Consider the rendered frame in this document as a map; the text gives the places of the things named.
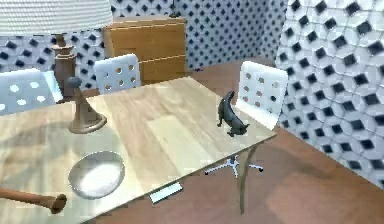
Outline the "wooden chest of drawers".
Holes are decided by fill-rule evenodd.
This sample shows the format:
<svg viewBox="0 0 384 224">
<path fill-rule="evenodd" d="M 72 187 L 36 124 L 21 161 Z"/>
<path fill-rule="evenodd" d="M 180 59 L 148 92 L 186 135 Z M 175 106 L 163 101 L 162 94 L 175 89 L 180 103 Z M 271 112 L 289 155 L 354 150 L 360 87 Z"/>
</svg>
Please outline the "wooden chest of drawers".
<svg viewBox="0 0 384 224">
<path fill-rule="evenodd" d="M 107 57 L 133 53 L 141 82 L 154 84 L 186 74 L 186 19 L 167 15 L 118 17 L 102 29 Z"/>
</svg>

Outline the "grey bowl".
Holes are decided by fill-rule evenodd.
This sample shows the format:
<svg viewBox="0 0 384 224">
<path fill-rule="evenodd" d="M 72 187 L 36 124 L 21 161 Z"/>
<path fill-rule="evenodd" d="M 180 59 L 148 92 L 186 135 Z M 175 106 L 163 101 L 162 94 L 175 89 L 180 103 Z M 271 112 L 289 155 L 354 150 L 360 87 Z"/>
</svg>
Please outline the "grey bowl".
<svg viewBox="0 0 384 224">
<path fill-rule="evenodd" d="M 113 193 L 125 177 L 122 157 L 113 151 L 90 153 L 69 171 L 68 184 L 79 197 L 95 200 Z"/>
</svg>

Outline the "brown candlestick with grey ball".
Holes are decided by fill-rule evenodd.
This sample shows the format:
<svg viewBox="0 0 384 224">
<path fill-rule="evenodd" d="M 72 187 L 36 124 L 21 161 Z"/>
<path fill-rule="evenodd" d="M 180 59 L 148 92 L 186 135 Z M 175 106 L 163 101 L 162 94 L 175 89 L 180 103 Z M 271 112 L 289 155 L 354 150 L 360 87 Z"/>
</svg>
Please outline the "brown candlestick with grey ball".
<svg viewBox="0 0 384 224">
<path fill-rule="evenodd" d="M 89 104 L 86 97 L 80 90 L 82 80 L 77 76 L 67 79 L 67 84 L 74 90 L 73 99 L 75 101 L 75 114 L 68 129 L 74 134 L 88 134 L 101 129 L 106 123 L 107 118 Z"/>
</svg>

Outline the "brown lamp with white shade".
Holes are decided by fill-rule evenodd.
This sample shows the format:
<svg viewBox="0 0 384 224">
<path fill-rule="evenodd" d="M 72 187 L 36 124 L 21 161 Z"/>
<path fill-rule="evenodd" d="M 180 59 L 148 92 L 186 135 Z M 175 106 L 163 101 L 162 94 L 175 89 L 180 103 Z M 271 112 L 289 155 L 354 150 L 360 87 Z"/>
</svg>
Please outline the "brown lamp with white shade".
<svg viewBox="0 0 384 224">
<path fill-rule="evenodd" d="M 55 36 L 52 50 L 59 102 L 74 95 L 67 79 L 75 76 L 76 55 L 64 35 L 103 28 L 112 22 L 110 0 L 0 0 L 0 36 Z"/>
</svg>

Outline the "light wooden table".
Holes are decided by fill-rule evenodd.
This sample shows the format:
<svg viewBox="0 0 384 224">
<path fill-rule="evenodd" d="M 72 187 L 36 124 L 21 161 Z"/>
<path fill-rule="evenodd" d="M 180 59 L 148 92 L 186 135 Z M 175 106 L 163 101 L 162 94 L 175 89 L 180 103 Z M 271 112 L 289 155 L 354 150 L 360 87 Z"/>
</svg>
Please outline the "light wooden table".
<svg viewBox="0 0 384 224">
<path fill-rule="evenodd" d="M 89 98 L 107 118 L 98 131 L 68 130 L 75 107 L 64 103 L 0 117 L 0 187 L 42 195 L 64 194 L 64 210 L 0 199 L 0 224 L 80 224 L 234 154 L 246 154 L 274 132 L 243 112 L 246 134 L 230 137 L 219 123 L 221 98 L 186 77 Z M 98 151 L 118 153 L 125 177 L 96 200 L 74 194 L 72 166 Z"/>
</svg>

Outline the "white perforated office chair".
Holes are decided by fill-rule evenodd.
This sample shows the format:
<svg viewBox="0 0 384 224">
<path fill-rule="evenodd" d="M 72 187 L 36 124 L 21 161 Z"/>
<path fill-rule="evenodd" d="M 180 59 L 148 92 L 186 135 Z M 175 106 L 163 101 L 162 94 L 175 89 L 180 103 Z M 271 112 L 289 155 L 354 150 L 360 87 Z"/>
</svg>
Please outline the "white perforated office chair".
<svg viewBox="0 0 384 224">
<path fill-rule="evenodd" d="M 288 84 L 287 72 L 252 61 L 240 68 L 239 91 L 231 106 L 272 130 L 278 123 Z"/>
<path fill-rule="evenodd" d="M 53 71 L 31 68 L 0 74 L 0 116 L 55 105 L 62 99 Z"/>
<path fill-rule="evenodd" d="M 141 86 L 139 61 L 133 53 L 96 61 L 93 70 L 100 94 Z"/>
</svg>

